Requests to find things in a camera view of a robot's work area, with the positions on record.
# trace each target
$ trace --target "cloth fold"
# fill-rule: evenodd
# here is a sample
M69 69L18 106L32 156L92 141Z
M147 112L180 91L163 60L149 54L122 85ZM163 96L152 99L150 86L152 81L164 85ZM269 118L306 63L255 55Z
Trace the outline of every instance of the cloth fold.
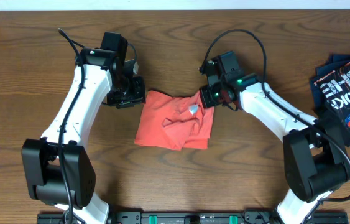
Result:
M207 149L214 108L204 109L200 92L192 97L147 93L135 144L172 150Z

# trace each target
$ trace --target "wooden table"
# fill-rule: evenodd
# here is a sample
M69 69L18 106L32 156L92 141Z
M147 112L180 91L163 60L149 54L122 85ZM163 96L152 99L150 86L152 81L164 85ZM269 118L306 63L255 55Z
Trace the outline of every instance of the wooden table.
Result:
M100 46L105 31L121 33L137 48L147 89L172 96L205 85L197 68L219 33L249 29L265 44L271 87L307 113L315 67L331 52L350 54L350 11L0 12L0 223L35 223L39 212L57 211L29 198L21 161L24 140L52 122L73 78L74 52L57 27L90 47ZM211 56L227 50L247 71L262 71L252 38L231 34ZM102 106L88 149L97 193L145 211L274 208L288 190L281 142L243 111L215 110L209 149L177 152L134 145L142 105ZM350 183L333 197L349 193ZM345 209L350 219L350 201L322 209Z

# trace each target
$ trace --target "red cloth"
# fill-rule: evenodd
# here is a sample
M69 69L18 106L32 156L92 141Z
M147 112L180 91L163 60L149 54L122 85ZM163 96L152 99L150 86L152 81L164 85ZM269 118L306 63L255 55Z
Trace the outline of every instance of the red cloth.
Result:
M195 114L191 105L198 105ZM213 108L204 109L200 92L192 97L171 97L149 91L140 118L135 144L172 150L207 149L213 124Z

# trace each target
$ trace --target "table surface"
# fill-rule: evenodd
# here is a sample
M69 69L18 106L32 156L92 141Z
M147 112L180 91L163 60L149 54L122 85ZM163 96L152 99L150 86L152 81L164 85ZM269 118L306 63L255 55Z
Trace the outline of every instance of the table surface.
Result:
M350 54L350 11L0 12L0 223L35 223L39 212L57 211L29 198L21 161L24 140L49 126L72 82L74 52L57 27L90 47L106 31L121 33L137 48L146 88L172 96L205 85L197 68L219 33L249 29L265 44L271 87L311 114L315 67L332 52ZM247 71L262 71L252 38L224 37L211 56L227 50ZM284 198L281 141L251 115L217 107L209 148L178 152L133 143L141 111L98 111L88 155L103 200L145 211L235 211L274 208ZM333 197L349 193L350 182ZM322 209L345 209L350 220L350 201Z

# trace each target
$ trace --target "crumpled red cloth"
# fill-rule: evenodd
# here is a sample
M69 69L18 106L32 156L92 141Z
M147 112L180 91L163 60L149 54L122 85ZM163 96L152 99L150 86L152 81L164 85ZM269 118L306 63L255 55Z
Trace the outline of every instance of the crumpled red cloth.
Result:
M203 108L200 92L192 97L173 98L149 91L135 144L172 150L181 150L183 147L207 149L213 111L213 107Z

